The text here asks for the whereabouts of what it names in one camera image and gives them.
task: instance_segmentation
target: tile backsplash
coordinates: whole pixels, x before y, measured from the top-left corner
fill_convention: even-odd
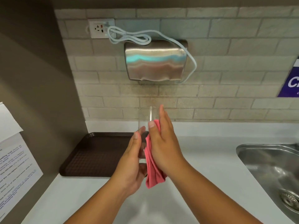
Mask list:
[[[299,55],[299,7],[57,9],[85,118],[137,119],[164,104],[175,121],[299,122],[299,98],[277,98]],[[123,44],[91,39],[88,18],[188,41],[198,68],[183,85],[130,81]],[[188,59],[185,73],[193,68]]]

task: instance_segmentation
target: hand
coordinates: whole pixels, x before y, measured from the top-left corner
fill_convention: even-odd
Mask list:
[[[164,110],[163,105],[160,106],[159,115],[161,133],[154,121],[149,122],[152,156],[157,166],[171,177],[171,171],[174,169],[174,165],[177,165],[178,162],[184,161],[185,159],[174,133],[171,120]]]
[[[116,170],[111,177],[117,185],[123,187],[126,197],[134,194],[141,186],[147,174],[147,166],[139,164],[138,153],[141,145],[139,132],[134,132],[129,145],[118,162]]]

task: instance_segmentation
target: paper sign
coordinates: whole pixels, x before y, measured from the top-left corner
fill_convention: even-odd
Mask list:
[[[299,97],[299,57],[277,97]]]

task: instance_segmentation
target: subway tile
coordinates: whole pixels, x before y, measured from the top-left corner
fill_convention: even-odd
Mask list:
[[[248,58],[248,56],[206,56],[203,69],[209,71],[245,70]]]
[[[299,120],[298,110],[269,110],[266,119],[270,120]]]
[[[98,72],[102,84],[138,84],[138,81],[129,80],[127,72]]]
[[[216,98],[214,108],[250,108],[252,98]]]
[[[226,55],[229,39],[199,38],[188,39],[188,51],[195,56]]]
[[[231,85],[201,85],[199,86],[199,97],[234,97],[238,86]]]
[[[92,46],[97,56],[123,56],[123,43],[112,44],[109,39],[92,39]]]
[[[76,66],[78,70],[116,70],[114,56],[76,56]]]
[[[119,96],[118,85],[84,84],[82,92],[85,96]]]
[[[173,38],[207,37],[209,23],[203,19],[162,19],[161,32]]]
[[[65,25],[69,38],[90,38],[90,34],[87,33],[87,20],[66,20]]]
[[[82,107],[104,107],[102,97],[79,96]]]
[[[174,85],[160,86],[161,97],[196,97],[198,86],[192,85]]]
[[[68,31],[66,30],[66,25],[63,20],[57,20],[58,28],[62,38],[68,38]]]
[[[188,8],[187,17],[235,17],[237,11],[237,7]]]
[[[158,86],[147,85],[120,85],[122,96],[147,96],[158,95]]]
[[[280,86],[240,86],[237,97],[276,97]]]
[[[276,55],[298,55],[299,54],[299,38],[282,39],[275,52]]]
[[[64,48],[70,56],[91,56],[93,55],[92,44],[89,39],[64,39]]]
[[[282,85],[288,74],[288,72],[266,72],[262,84]]]
[[[87,9],[88,18],[135,18],[135,9]]]
[[[57,19],[86,19],[85,9],[55,9]]]
[[[166,8],[166,9],[137,9],[138,18],[173,18],[186,17],[186,9]]]
[[[283,17],[289,16],[291,6],[241,7],[238,17]]]
[[[96,72],[78,72],[73,71],[74,81],[77,84],[93,84],[99,83],[99,78]]]
[[[259,37],[299,37],[299,19],[263,19]]]
[[[194,119],[227,119],[229,109],[195,109]]]
[[[122,119],[123,112],[121,108],[88,108],[90,118],[101,118],[101,119]]]
[[[265,109],[233,109],[229,115],[230,119],[264,119],[267,110]]]
[[[223,72],[221,84],[260,84],[264,72]]]
[[[130,20],[116,20],[115,25],[120,27],[121,29],[128,31],[128,32],[137,32],[143,30],[156,30],[159,31],[160,29],[160,20],[159,19],[130,19]],[[157,33],[147,33],[150,36],[158,37]]]
[[[179,98],[178,108],[213,108],[214,98]]]
[[[194,109],[166,109],[170,119],[192,119]]]
[[[277,43],[276,38],[232,39],[228,55],[273,55]]]
[[[260,98],[254,100],[252,108],[287,109],[292,101],[292,98]]]
[[[260,19],[214,19],[210,37],[253,37]]]
[[[103,97],[105,107],[139,107],[138,97]]]
[[[177,98],[140,97],[140,107],[164,105],[165,108],[175,108]]]

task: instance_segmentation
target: countertop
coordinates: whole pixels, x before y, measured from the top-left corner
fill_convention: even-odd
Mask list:
[[[134,122],[86,124],[89,132],[103,132],[107,128],[111,132],[132,132],[135,128]],[[224,193],[264,224],[293,223],[241,162],[236,147],[241,144],[296,143],[299,139],[299,124],[176,123],[174,128],[187,161]],[[107,180],[58,175],[22,224],[63,223]],[[195,224],[197,221],[167,178],[165,183],[151,189],[147,189],[144,182],[122,205],[114,223]]]

